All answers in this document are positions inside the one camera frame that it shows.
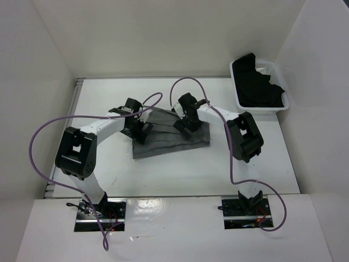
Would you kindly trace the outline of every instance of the gray cloth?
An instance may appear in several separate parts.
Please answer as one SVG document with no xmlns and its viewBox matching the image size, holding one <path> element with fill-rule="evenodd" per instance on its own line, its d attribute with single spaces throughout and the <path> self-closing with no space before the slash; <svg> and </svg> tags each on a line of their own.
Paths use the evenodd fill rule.
<svg viewBox="0 0 349 262">
<path fill-rule="evenodd" d="M 171 111 L 154 108 L 147 120 L 147 123 L 153 124 L 154 127 L 144 145 L 133 140 L 133 159 L 210 146 L 208 123 L 203 123 L 187 140 L 173 127 L 178 119 L 179 117 Z"/>
</svg>

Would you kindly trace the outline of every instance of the black cloth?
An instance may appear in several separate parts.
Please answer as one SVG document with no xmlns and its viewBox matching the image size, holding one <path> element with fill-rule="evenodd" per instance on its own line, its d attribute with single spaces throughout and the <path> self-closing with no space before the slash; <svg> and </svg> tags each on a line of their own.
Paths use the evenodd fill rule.
<svg viewBox="0 0 349 262">
<path fill-rule="evenodd" d="M 153 124 L 154 127 L 147 136 L 144 145 L 133 140 L 133 159 L 210 146 L 208 123 L 203 123 L 202 126 L 192 134 L 191 138 L 187 140 L 173 126 L 173 124 L 179 120 L 177 114 L 160 108 L 153 108 L 152 110 L 147 123 Z"/>
<path fill-rule="evenodd" d="M 235 85 L 241 106 L 247 108 L 281 108 L 284 90 L 272 85 L 270 75 L 256 71 L 256 56 L 250 53 L 236 60 L 233 65 Z"/>
</svg>

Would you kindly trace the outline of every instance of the white wall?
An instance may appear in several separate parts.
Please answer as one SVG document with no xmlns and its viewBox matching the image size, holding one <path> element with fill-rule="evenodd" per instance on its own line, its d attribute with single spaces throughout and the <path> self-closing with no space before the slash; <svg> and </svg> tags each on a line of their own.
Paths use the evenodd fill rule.
<svg viewBox="0 0 349 262">
<path fill-rule="evenodd" d="M 33 0 L 75 76 L 229 75 L 274 60 L 304 0 Z"/>
<path fill-rule="evenodd" d="M 74 78 L 30 0 L 0 3 L 0 254 L 14 261 L 34 198 L 45 182 L 28 159 L 31 135 L 68 112 Z M 62 134 L 54 125 L 37 140 L 35 159 L 49 174 Z"/>
<path fill-rule="evenodd" d="M 312 199 L 334 261 L 349 257 L 349 8 L 306 0 L 276 62 L 290 109 L 279 114 L 300 188 Z"/>
</svg>

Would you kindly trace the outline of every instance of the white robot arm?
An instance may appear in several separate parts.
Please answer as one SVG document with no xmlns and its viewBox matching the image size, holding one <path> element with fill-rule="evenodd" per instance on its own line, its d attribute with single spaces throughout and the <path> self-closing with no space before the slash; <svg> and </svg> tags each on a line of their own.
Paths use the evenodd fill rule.
<svg viewBox="0 0 349 262">
<path fill-rule="evenodd" d="M 63 133 L 55 165 L 74 181 L 78 189 L 85 192 L 96 209 L 104 213 L 108 210 L 107 194 L 101 189 L 94 175 L 97 146 L 116 132 L 144 144 L 152 124 L 146 124 L 151 112 L 148 110 L 140 116 L 112 118 L 139 112 L 142 104 L 128 98 L 125 106 L 113 108 L 106 115 L 110 119 L 98 120 L 82 128 L 68 127 Z"/>
<path fill-rule="evenodd" d="M 234 158 L 238 161 L 240 179 L 258 179 L 258 155 L 264 144 L 262 135 L 252 117 L 248 112 L 238 114 L 214 107 L 224 117 L 229 126 L 232 138 Z M 181 96 L 172 111 L 179 116 L 174 127 L 177 128 L 187 139 L 198 130 L 202 122 L 212 124 L 225 131 L 221 117 L 203 99 L 197 101 L 190 93 Z M 263 195 L 258 183 L 244 183 L 239 186 L 239 198 L 245 203 L 246 209 L 252 208 L 261 201 Z"/>
</svg>

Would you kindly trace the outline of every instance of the white plastic tray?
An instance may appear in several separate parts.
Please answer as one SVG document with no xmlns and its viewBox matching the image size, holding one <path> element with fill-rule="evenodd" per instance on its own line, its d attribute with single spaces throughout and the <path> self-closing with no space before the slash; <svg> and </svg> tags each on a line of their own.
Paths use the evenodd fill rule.
<svg viewBox="0 0 349 262">
<path fill-rule="evenodd" d="M 283 108 L 246 108 L 246 107 L 240 105 L 240 102 L 239 102 L 239 99 L 238 99 L 237 90 L 236 90 L 236 85 L 235 85 L 233 67 L 232 67 L 234 62 L 235 61 L 230 63 L 230 75 L 231 75 L 231 80 L 233 81 L 233 84 L 234 84 L 235 100 L 236 100 L 236 104 L 238 106 L 238 109 L 240 109 L 241 111 L 250 112 L 251 114 L 259 114 L 259 115 L 274 114 L 274 113 L 279 112 L 281 110 L 288 109 L 288 107 L 290 105 L 288 103 L 286 92 L 284 92 L 281 95 L 281 100 L 282 100 L 282 103 L 284 104 Z M 257 68 L 266 68 L 267 69 L 266 74 L 271 76 L 270 77 L 270 83 L 278 85 L 278 86 L 281 86 L 282 89 L 285 90 L 286 84 L 285 84 L 284 77 L 282 76 L 279 68 L 273 62 L 257 60 L 256 61 L 256 69 Z"/>
</svg>

